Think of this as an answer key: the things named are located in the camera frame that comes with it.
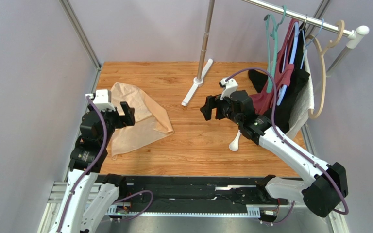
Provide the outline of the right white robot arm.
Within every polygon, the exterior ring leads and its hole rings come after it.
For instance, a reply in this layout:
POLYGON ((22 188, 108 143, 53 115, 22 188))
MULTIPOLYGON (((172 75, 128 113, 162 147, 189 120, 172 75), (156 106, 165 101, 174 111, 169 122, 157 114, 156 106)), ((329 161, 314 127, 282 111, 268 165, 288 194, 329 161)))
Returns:
POLYGON ((268 117, 256 114, 246 91, 235 91, 229 97, 207 96, 200 108, 205 120, 212 118, 213 109, 217 120, 226 118, 237 124, 245 138, 275 154, 301 177, 299 181, 268 178, 265 189, 272 198, 303 202, 319 217, 328 216, 340 203, 345 203, 345 167, 312 155, 273 126, 268 117))

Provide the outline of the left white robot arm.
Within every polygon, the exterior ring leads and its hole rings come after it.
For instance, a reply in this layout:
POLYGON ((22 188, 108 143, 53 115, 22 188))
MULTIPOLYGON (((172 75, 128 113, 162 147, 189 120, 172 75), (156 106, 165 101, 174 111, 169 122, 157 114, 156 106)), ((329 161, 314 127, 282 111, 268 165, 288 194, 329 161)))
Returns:
POLYGON ((135 124, 135 109, 120 103, 124 114, 115 106, 102 109, 90 102, 82 116, 80 136, 70 155, 66 190, 51 233, 93 233, 109 207, 125 194, 125 177, 109 174, 99 187, 96 197, 87 206, 89 193, 107 156, 106 147, 115 131, 135 124))

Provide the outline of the beige cloth napkin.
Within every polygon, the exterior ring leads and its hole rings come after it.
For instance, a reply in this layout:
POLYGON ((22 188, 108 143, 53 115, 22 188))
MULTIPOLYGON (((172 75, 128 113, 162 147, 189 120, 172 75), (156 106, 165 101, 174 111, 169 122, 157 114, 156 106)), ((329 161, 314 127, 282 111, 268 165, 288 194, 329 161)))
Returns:
POLYGON ((110 141, 111 159, 135 151, 174 134, 174 128, 165 108, 141 88, 116 82, 111 88, 112 103, 123 113, 120 102, 135 109, 135 125, 116 129, 110 141))

